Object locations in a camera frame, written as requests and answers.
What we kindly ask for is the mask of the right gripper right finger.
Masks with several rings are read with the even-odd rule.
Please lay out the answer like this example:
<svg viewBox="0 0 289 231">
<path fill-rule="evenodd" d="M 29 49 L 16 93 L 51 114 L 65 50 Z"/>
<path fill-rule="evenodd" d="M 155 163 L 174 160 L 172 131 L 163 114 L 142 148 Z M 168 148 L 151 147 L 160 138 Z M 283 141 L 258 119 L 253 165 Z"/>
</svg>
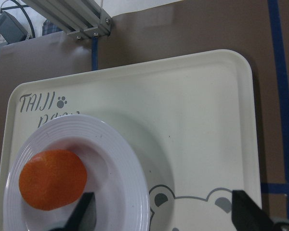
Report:
<svg viewBox="0 0 289 231">
<path fill-rule="evenodd" d="M 272 231 L 274 223 L 243 190 L 232 191 L 232 223 L 237 231 Z"/>
</svg>

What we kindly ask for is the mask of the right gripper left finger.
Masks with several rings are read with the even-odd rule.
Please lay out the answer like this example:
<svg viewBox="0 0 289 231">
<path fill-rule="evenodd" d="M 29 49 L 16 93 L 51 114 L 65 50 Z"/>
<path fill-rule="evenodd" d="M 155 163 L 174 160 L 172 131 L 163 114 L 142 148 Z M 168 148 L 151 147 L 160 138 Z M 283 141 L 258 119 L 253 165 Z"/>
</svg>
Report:
<svg viewBox="0 0 289 231">
<path fill-rule="evenodd" d="M 93 231 L 97 223 L 96 200 L 93 192 L 85 192 L 63 227 L 64 231 Z"/>
</svg>

